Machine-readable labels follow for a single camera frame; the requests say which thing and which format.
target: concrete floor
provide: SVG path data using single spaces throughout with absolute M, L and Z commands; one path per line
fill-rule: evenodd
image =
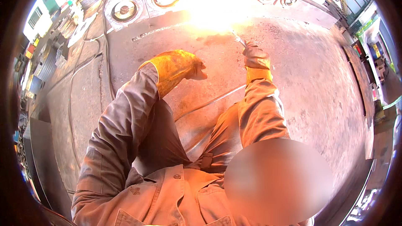
M 196 53 L 207 66 L 208 79 L 183 80 L 164 99 L 174 116 L 205 103 L 245 83 L 242 47 L 229 33 L 201 31 L 182 24 L 155 31 L 142 38 L 144 24 L 131 25 L 108 35 L 111 80 L 116 91 L 137 71 L 139 65 L 166 50 L 182 48 Z M 358 84 L 340 46 L 344 39 L 333 27 L 275 18 L 251 18 L 234 29 L 247 41 L 253 41 L 271 56 L 274 83 L 280 91 L 285 118 L 294 140 L 314 147 L 328 161 L 334 177 L 333 194 L 352 173 L 372 127 L 362 115 L 363 104 Z M 102 33 L 98 15 L 89 27 L 88 39 Z M 99 39 L 101 50 L 104 39 Z M 78 62 L 88 60 L 98 50 L 96 42 L 82 42 L 70 48 L 68 62 L 57 69 L 53 79 L 38 94 L 33 117 L 52 123 L 53 144 L 60 173 L 67 189 L 75 190 L 79 169 L 72 151 L 68 129 L 68 90 Z M 203 150 L 219 114 L 241 100 L 244 89 L 191 113 L 177 122 L 178 132 L 190 159 Z M 78 158 L 82 161 L 93 129 L 110 103 L 104 56 L 83 68 L 73 80 L 72 125 Z

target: work jacket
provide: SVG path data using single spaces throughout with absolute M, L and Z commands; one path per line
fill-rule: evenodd
M 134 74 L 99 118 L 89 140 L 72 216 L 77 225 L 229 226 L 258 225 L 231 212 L 223 174 L 183 165 L 141 177 L 131 165 L 156 101 L 158 75 L 153 66 Z M 282 104 L 275 85 L 256 79 L 239 102 L 242 143 L 286 137 Z

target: gloved hand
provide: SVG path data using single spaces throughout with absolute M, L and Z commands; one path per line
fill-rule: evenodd
M 158 83 L 156 86 L 160 99 L 184 78 L 195 80 L 207 78 L 207 74 L 201 71 L 206 68 L 201 59 L 182 49 L 160 53 L 144 62 L 138 70 L 147 63 L 152 63 L 158 71 Z
M 248 85 L 254 79 L 265 78 L 272 82 L 272 74 L 270 70 L 271 60 L 269 54 L 264 52 L 257 45 L 249 42 L 243 51 L 244 66 L 247 70 L 246 84 Z

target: welding electrode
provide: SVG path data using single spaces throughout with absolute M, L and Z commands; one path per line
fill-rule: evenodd
M 244 48 L 247 47 L 247 42 L 244 39 L 240 38 L 232 28 L 229 28 L 229 31 L 234 35 L 234 40 L 236 42 L 239 42 L 240 44 L 242 44 L 244 46 Z

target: welding electrode holder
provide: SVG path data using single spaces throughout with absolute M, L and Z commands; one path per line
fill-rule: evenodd
M 247 47 L 247 42 L 244 39 L 240 38 L 239 36 L 235 37 L 235 41 L 239 42 L 240 44 L 242 44 L 244 46 L 244 48 Z

